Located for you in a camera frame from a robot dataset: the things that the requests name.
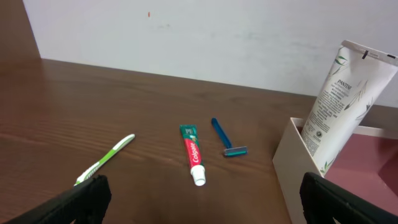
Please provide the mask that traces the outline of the white Pantene tube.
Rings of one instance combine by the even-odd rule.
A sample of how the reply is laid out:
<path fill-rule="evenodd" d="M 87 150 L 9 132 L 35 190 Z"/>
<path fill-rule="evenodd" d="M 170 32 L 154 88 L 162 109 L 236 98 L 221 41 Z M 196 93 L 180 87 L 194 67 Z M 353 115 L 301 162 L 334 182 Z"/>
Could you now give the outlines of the white Pantene tube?
<path fill-rule="evenodd" d="M 342 41 L 301 132 L 321 175 L 396 73 L 395 55 Z"/>

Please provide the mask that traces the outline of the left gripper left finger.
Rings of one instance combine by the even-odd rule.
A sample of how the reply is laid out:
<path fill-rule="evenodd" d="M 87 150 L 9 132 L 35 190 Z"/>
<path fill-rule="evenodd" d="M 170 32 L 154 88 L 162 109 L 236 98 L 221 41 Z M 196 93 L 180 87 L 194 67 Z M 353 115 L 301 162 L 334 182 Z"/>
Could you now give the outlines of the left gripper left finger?
<path fill-rule="evenodd" d="M 111 196 L 108 178 L 97 175 L 7 223 L 101 224 Z"/>

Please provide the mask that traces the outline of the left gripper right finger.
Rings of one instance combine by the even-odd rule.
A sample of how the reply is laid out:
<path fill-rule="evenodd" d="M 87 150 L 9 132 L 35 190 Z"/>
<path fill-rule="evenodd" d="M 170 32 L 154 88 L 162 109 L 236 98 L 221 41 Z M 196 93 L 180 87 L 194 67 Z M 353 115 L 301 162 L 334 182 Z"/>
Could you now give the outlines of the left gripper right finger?
<path fill-rule="evenodd" d="M 307 224 L 397 224 L 397 215 L 313 172 L 304 174 L 300 198 Z"/>

